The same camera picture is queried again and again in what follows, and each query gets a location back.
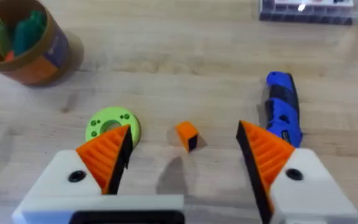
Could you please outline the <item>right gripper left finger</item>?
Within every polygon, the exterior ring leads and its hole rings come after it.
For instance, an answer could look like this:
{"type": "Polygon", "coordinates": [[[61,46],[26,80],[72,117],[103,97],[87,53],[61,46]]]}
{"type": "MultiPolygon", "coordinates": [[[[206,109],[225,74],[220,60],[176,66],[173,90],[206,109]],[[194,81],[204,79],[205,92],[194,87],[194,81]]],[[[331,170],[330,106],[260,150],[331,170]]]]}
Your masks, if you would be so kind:
{"type": "Polygon", "coordinates": [[[30,197],[86,197],[116,194],[133,151],[127,124],[55,154],[27,194],[30,197]]]}

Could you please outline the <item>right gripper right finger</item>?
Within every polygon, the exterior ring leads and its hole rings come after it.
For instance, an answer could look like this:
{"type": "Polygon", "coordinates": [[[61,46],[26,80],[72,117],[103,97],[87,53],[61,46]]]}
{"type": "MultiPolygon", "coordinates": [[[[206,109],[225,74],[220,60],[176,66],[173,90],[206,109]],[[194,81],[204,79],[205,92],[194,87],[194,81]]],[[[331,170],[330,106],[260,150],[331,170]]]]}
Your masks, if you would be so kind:
{"type": "Polygon", "coordinates": [[[240,120],[241,148],[262,223],[358,223],[358,211],[311,149],[240,120]]]}

